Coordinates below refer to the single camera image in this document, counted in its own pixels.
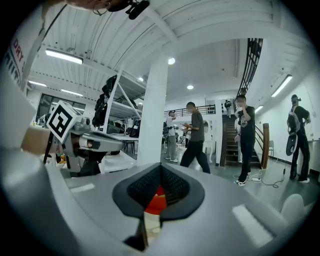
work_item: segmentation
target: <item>headphones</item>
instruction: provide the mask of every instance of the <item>headphones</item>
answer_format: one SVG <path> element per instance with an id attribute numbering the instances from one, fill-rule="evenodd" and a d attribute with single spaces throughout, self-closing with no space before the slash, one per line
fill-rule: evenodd
<path id="1" fill-rule="evenodd" d="M 296 103 L 298 103 L 300 101 L 301 101 L 301 98 L 298 98 L 298 96 L 296 94 L 291 96 L 291 103 L 292 104 L 296 104 Z"/>

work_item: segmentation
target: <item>shelf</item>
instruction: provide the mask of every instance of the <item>shelf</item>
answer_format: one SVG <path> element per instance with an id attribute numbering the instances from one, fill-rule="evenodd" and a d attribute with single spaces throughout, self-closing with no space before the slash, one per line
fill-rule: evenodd
<path id="1" fill-rule="evenodd" d="M 119 84 L 128 98 L 133 101 L 145 96 L 147 84 L 137 80 L 136 77 L 125 71 L 123 71 L 119 79 Z M 114 101 L 117 102 L 120 98 L 124 98 L 124 96 L 120 88 L 117 87 L 114 94 Z"/>
<path id="2" fill-rule="evenodd" d="M 138 109 L 136 110 L 141 116 L 142 111 Z M 109 116 L 109 119 L 111 121 L 118 121 L 118 120 L 124 120 L 124 119 L 135 118 L 135 117 L 137 117 L 137 114 L 130 106 L 121 104 L 116 101 L 112 102 L 110 116 Z"/>

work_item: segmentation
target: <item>stair railing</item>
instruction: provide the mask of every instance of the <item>stair railing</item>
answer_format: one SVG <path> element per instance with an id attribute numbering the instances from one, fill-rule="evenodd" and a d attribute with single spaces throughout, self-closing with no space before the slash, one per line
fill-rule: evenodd
<path id="1" fill-rule="evenodd" d="M 269 124 L 264 123 L 262 127 L 263 127 L 263 131 L 257 125 L 255 125 L 255 140 L 258 142 L 262 150 L 261 167 L 262 169 L 266 169 L 268 164 L 268 157 L 269 157 L 269 142 L 270 142 Z"/>
<path id="2" fill-rule="evenodd" d="M 240 87 L 236 96 L 246 95 L 258 66 L 262 45 L 263 45 L 262 38 L 247 39 L 245 66 L 244 66 Z M 235 109 L 237 109 L 238 108 L 237 100 L 235 100 L 234 104 L 235 104 Z"/>

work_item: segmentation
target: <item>ceiling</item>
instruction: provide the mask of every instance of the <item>ceiling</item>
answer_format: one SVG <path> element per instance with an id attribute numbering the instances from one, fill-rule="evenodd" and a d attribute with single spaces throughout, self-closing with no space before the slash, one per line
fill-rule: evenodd
<path id="1" fill-rule="evenodd" d="M 49 10 L 46 28 L 63 5 Z M 124 11 L 98 16 L 67 6 L 43 41 L 30 78 L 45 82 L 48 88 L 40 89 L 47 94 L 63 88 L 94 103 L 106 80 L 121 67 L 131 81 L 148 78 L 161 50 L 176 59 L 168 67 L 167 99 L 234 91 L 242 77 L 246 38 L 290 36 L 304 41 L 295 29 L 281 28 L 292 28 L 280 18 L 281 10 L 273 0 L 150 0 L 150 7 L 129 20 Z M 83 64 L 46 56 L 48 48 L 82 57 Z M 131 91 L 133 100 L 142 97 L 146 83 L 134 92 L 129 80 L 122 79 L 123 90 Z M 194 85 L 192 91 L 186 90 L 188 84 Z M 116 98 L 121 94 L 118 89 Z"/>

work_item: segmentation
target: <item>metal shelf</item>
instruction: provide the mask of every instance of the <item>metal shelf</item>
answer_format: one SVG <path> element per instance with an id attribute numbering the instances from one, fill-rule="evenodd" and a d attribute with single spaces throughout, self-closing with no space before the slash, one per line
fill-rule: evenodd
<path id="1" fill-rule="evenodd" d="M 110 116 L 109 119 L 112 121 L 124 120 L 128 118 L 135 118 L 137 117 L 136 112 L 132 109 L 132 107 L 121 104 L 119 102 L 112 102 Z"/>

